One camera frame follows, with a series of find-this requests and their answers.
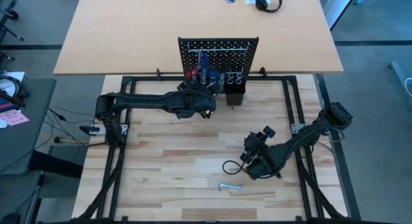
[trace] wrench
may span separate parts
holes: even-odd
[[[220,190],[220,188],[225,187],[225,188],[231,188],[231,189],[237,189],[239,191],[243,191],[243,186],[242,185],[229,185],[229,184],[224,184],[224,183],[218,182],[218,183],[216,183],[216,186],[217,186],[217,188],[219,188],[219,190]]]

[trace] black headphones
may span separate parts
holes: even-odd
[[[277,6],[277,8],[273,10],[270,10],[268,9],[268,3],[266,2],[266,0],[256,0],[256,8],[261,11],[268,12],[268,13],[274,13],[278,11],[281,6],[282,6],[282,0],[279,0],[279,6]]]

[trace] desk surface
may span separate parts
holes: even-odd
[[[26,108],[21,112],[30,121],[0,129],[0,170],[35,147],[56,80],[24,79],[23,85],[30,92],[30,96],[24,100]],[[0,174],[24,173],[31,156],[32,154],[27,154]]]
[[[245,0],[80,0],[54,73],[182,72],[178,37],[259,37],[252,72],[343,70],[319,0],[274,14]]]
[[[118,91],[121,78],[107,76],[102,92]],[[311,122],[321,108],[314,79],[311,75],[298,75],[297,79],[304,115]],[[171,81],[138,82],[136,91],[161,94],[177,85]],[[282,179],[252,181],[245,173],[229,176],[221,170],[226,160],[239,162],[249,131],[271,126],[277,133],[268,144],[291,137],[281,82],[248,81],[243,105],[232,110],[221,97],[210,120],[198,115],[177,120],[164,111],[134,109],[131,123],[117,220],[121,216],[129,216],[129,220],[293,220],[304,216],[294,156],[282,170]],[[101,142],[103,136],[91,141]],[[325,137],[321,142],[328,144]],[[73,217],[84,212],[100,190],[107,153],[107,146],[88,149]],[[346,214],[331,152],[319,145],[313,156],[322,191]],[[235,165],[228,163],[227,167],[236,170]],[[242,184],[245,191],[220,192],[216,182]],[[310,203],[314,210],[314,200]]]

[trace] wooden table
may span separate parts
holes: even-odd
[[[319,0],[274,14],[245,0],[80,0],[54,73],[180,73],[178,37],[259,37],[251,72],[343,71]]]
[[[106,76],[102,93],[119,91],[121,78]],[[297,81],[304,116],[309,123],[321,109],[314,78],[297,75]],[[136,92],[162,94],[175,90],[178,83],[138,82]],[[221,169],[226,160],[240,162],[243,139],[249,131],[258,132],[265,126],[276,131],[268,144],[283,143],[291,137],[282,83],[278,81],[248,81],[243,105],[234,109],[226,106],[221,96],[210,120],[200,115],[178,120],[164,111],[134,109],[116,219],[129,216],[129,220],[264,221],[304,216],[294,156],[281,171],[282,179],[252,181],[245,173],[229,176]],[[101,141],[103,137],[91,139],[91,143]],[[324,136],[321,142],[329,145]],[[108,146],[89,148],[73,217],[85,211],[100,190],[107,154]],[[346,215],[331,152],[317,145],[313,158],[321,190],[337,210]],[[227,166],[236,170],[235,165]],[[242,184],[245,191],[219,191],[216,182]],[[315,213],[309,191],[312,213]],[[108,215],[108,201],[106,204],[104,216]]]

